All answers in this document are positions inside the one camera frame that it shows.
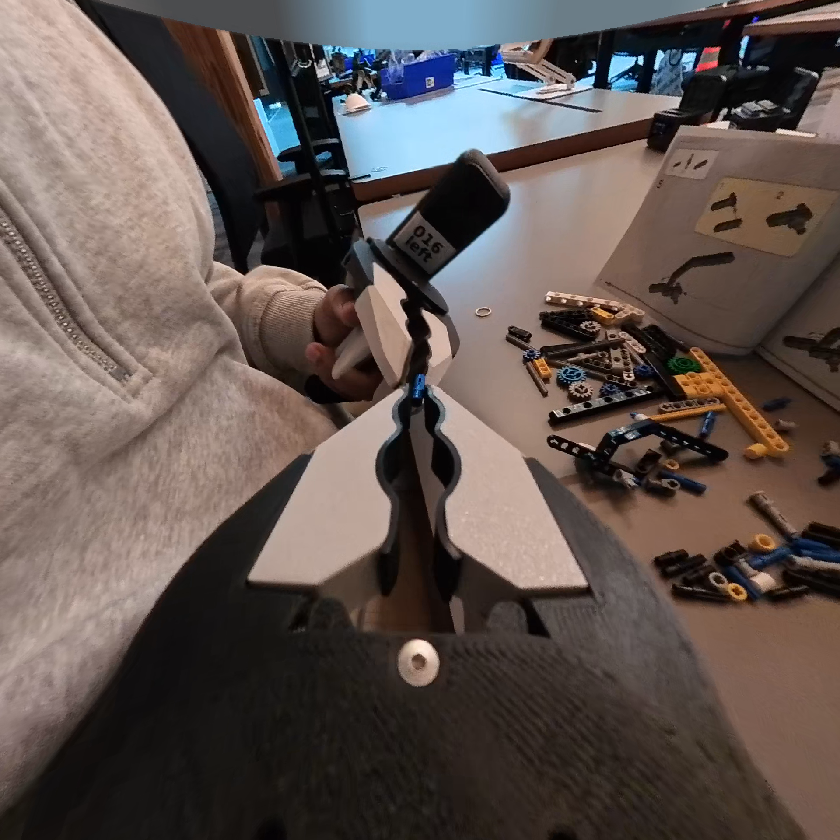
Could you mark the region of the blue storage bin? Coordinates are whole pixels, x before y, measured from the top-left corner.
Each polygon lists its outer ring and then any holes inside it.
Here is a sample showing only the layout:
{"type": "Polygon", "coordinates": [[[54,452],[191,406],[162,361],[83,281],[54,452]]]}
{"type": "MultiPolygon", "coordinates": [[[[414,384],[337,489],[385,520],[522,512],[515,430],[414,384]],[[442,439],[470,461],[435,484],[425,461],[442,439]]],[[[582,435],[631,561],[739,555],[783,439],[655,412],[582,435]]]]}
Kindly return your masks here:
{"type": "Polygon", "coordinates": [[[392,62],[381,71],[381,89],[390,101],[444,91],[454,86],[457,54],[446,51],[392,62]]]}

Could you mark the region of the black equipment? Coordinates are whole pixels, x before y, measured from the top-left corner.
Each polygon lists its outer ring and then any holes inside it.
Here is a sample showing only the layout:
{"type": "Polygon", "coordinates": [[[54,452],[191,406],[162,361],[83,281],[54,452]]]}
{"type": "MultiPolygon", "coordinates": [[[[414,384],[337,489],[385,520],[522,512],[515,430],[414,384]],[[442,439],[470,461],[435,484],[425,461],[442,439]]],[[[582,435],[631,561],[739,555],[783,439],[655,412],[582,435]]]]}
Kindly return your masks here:
{"type": "Polygon", "coordinates": [[[821,76],[802,67],[787,71],[766,66],[724,65],[695,72],[683,84],[679,107],[718,119],[732,116],[751,102],[770,102],[781,108],[784,130],[795,130],[821,76]]]}

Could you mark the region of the person's left forearm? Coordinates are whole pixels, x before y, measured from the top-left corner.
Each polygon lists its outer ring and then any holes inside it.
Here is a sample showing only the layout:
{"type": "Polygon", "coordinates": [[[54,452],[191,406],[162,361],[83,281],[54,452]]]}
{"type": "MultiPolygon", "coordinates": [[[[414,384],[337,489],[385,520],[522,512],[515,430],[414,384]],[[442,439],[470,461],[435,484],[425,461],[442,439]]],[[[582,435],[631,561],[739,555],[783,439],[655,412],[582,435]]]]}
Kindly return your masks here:
{"type": "Polygon", "coordinates": [[[251,366],[302,392],[311,374],[306,348],[315,340],[314,315],[326,288],[291,269],[258,266],[242,274],[219,262],[206,283],[251,366]]]}

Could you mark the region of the small black box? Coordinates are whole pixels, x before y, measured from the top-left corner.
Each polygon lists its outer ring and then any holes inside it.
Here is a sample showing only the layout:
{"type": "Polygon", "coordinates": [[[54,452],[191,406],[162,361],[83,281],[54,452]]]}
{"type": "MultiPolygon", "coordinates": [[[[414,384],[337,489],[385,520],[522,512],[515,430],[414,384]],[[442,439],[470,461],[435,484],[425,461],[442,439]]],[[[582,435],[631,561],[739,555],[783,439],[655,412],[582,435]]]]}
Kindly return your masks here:
{"type": "Polygon", "coordinates": [[[691,124],[691,120],[692,115],[679,108],[656,112],[650,123],[647,147],[652,151],[665,153],[679,128],[691,124]]]}

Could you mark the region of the grey desk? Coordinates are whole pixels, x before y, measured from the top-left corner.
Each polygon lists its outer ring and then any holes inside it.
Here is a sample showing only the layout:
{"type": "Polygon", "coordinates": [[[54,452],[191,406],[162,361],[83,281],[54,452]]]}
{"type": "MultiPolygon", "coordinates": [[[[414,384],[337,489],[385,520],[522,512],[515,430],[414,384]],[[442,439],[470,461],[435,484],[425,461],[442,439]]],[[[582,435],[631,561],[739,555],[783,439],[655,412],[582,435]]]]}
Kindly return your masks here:
{"type": "Polygon", "coordinates": [[[334,118],[359,204],[421,192],[463,152],[503,172],[645,140],[657,112],[679,97],[585,87],[551,100],[524,80],[484,80],[334,118]]]}

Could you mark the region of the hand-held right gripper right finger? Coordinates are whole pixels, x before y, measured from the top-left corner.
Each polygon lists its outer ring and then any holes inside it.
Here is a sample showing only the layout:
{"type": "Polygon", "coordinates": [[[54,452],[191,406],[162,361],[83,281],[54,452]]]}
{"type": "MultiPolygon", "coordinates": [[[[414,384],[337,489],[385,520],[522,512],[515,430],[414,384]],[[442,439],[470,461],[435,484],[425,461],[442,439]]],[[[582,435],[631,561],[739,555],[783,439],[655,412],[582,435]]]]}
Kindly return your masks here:
{"type": "Polygon", "coordinates": [[[420,413],[420,485],[434,535],[432,571],[460,632],[485,629],[501,603],[589,594],[540,463],[441,387],[420,413]]]}

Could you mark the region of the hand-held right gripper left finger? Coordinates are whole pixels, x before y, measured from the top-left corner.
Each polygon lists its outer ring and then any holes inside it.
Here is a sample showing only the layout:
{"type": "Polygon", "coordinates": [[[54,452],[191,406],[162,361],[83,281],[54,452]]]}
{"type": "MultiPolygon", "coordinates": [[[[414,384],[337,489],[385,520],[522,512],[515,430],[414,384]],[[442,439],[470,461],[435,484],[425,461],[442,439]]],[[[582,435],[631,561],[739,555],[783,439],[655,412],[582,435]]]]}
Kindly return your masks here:
{"type": "Polygon", "coordinates": [[[415,465],[404,393],[311,453],[247,575],[253,587],[341,602],[363,629],[415,628],[415,465]]]}

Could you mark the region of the person's left hand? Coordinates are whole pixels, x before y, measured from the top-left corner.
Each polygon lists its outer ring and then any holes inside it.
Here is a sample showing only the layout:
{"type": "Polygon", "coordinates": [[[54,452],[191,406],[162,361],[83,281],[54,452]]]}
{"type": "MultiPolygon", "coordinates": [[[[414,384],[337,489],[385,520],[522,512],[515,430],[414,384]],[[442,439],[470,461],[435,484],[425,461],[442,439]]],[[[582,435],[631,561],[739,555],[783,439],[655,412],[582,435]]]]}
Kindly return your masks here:
{"type": "Polygon", "coordinates": [[[311,372],[333,392],[350,403],[369,402],[382,377],[376,368],[351,368],[344,376],[334,379],[336,351],[359,326],[352,290],[346,286],[328,289],[312,316],[314,341],[306,348],[311,372]]]}

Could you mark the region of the yellow lego beam frame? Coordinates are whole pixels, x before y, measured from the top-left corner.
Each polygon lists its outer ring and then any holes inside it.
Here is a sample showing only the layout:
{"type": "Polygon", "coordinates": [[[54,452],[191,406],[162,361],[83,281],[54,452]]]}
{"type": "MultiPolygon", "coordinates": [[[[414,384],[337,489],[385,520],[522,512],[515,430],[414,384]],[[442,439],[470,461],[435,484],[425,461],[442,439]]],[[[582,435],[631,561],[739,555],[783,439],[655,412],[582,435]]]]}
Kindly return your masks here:
{"type": "Polygon", "coordinates": [[[761,412],[740,392],[721,369],[704,351],[691,348],[687,354],[702,366],[698,374],[673,377],[686,399],[717,398],[733,415],[753,443],[745,450],[750,459],[773,457],[780,459],[790,452],[789,444],[782,438],[761,412]]]}

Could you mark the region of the pile of lego pieces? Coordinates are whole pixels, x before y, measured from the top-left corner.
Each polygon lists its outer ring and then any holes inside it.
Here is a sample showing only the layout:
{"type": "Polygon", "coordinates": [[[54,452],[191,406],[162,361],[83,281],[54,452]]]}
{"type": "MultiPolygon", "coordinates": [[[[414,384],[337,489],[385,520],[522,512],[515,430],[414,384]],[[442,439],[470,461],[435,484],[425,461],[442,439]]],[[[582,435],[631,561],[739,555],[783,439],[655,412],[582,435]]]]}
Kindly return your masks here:
{"type": "MultiPolygon", "coordinates": [[[[614,301],[551,293],[546,303],[557,310],[541,311],[541,326],[578,343],[536,348],[532,333],[510,326],[506,341],[522,352],[524,369],[542,397],[554,382],[565,404],[552,410],[547,445],[573,459],[588,485],[618,488],[623,494],[644,492],[672,500],[680,494],[701,499],[707,484],[693,468],[718,470],[733,466],[732,447],[714,438],[720,424],[739,423],[717,398],[686,399],[666,368],[674,355],[690,347],[654,324],[623,320],[614,301]]],[[[756,408],[789,444],[802,423],[781,416],[791,399],[779,397],[756,408]]],[[[745,463],[767,459],[746,458],[745,463]]],[[[714,538],[714,551],[690,548],[661,553],[651,560],[674,597],[707,602],[786,602],[810,593],[838,601],[838,528],[810,520],[803,528],[784,515],[777,500],[764,490],[749,494],[746,505],[770,528],[748,540],[723,542],[718,520],[678,512],[680,537],[703,527],[714,538]]]]}

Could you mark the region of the black office chair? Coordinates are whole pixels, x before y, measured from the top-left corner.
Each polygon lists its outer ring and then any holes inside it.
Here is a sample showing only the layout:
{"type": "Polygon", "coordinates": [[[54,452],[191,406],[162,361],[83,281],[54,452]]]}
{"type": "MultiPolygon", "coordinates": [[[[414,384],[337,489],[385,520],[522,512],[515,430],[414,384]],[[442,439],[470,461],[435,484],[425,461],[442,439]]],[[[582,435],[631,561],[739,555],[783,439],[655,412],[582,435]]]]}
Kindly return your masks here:
{"type": "Polygon", "coordinates": [[[333,287],[345,279],[355,237],[352,197],[341,170],[320,170],[313,143],[290,177],[262,172],[235,121],[198,77],[165,21],[101,2],[83,8],[150,83],[185,136],[215,199],[234,268],[246,271],[258,240],[261,262],[333,287]]]}

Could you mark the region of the lego instruction booklet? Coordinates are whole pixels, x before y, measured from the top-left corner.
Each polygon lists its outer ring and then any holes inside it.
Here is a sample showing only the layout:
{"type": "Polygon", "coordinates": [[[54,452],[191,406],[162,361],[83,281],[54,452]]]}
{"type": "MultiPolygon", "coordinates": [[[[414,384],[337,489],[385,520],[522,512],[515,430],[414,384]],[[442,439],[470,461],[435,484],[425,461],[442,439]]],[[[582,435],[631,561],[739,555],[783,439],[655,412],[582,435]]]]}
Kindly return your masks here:
{"type": "Polygon", "coordinates": [[[759,344],[757,353],[839,409],[839,258],[824,269],[759,344]]]}
{"type": "Polygon", "coordinates": [[[757,347],[838,254],[838,142],[678,130],[596,283],[707,350],[757,347]]]}

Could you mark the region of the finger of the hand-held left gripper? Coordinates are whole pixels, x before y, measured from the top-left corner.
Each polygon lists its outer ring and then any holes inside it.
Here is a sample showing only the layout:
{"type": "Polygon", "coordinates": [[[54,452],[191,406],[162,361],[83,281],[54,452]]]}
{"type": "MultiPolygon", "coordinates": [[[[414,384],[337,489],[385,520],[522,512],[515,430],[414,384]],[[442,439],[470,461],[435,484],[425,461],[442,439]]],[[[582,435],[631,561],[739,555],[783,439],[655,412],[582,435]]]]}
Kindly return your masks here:
{"type": "Polygon", "coordinates": [[[356,300],[356,313],[370,356],[392,390],[406,382],[414,341],[408,331],[406,290],[378,263],[372,266],[372,282],[356,300]]]}
{"type": "Polygon", "coordinates": [[[459,334],[449,314],[422,315],[427,332],[421,340],[419,360],[424,364],[426,386],[437,386],[459,350],[459,334]]]}

